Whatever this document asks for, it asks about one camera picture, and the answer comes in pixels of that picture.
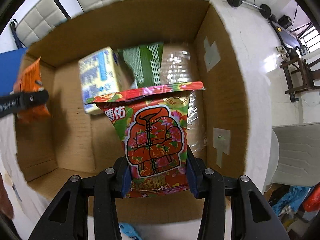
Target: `blue mat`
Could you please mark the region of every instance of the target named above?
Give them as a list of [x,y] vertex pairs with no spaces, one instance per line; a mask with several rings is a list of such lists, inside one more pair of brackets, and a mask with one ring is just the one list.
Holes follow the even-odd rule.
[[8,95],[15,83],[20,61],[27,48],[0,54],[0,96]]

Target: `metal screw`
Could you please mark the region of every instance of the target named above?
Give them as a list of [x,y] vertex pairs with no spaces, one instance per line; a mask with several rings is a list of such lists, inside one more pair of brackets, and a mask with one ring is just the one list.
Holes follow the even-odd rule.
[[248,181],[249,181],[249,177],[246,176],[246,175],[242,175],[242,176],[240,177],[240,179],[241,179],[243,182],[248,182]]
[[211,169],[211,168],[206,168],[206,169],[204,170],[204,172],[205,172],[205,174],[208,174],[208,175],[211,175],[211,174],[214,173],[213,169]]
[[115,169],[114,168],[107,168],[106,169],[106,174],[112,174],[115,172]]
[[71,182],[76,182],[79,180],[79,176],[77,175],[73,175],[71,178],[70,178]]

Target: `clear plastic wrap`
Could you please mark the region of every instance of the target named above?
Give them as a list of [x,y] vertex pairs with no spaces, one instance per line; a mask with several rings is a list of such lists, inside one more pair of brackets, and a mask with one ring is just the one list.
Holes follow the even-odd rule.
[[[199,81],[196,54],[187,44],[165,44],[160,68],[161,84]],[[188,109],[188,144],[195,155],[206,161],[206,134],[202,91],[193,91]]]

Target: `wet wipes package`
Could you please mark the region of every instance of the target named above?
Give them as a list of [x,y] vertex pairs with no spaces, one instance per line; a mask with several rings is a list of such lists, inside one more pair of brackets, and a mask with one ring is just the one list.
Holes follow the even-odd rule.
[[[134,87],[131,70],[110,47],[79,60],[82,98],[87,99]],[[102,114],[95,105],[84,105],[87,114]]]

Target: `orange package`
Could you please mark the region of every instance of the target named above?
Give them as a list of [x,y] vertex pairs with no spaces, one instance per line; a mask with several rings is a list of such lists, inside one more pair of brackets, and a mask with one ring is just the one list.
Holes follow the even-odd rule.
[[[13,85],[13,92],[37,92],[42,90],[44,88],[41,81],[40,58],[38,58],[18,76]],[[50,113],[46,105],[22,110],[18,113],[18,118],[24,123],[30,123],[49,116]]]

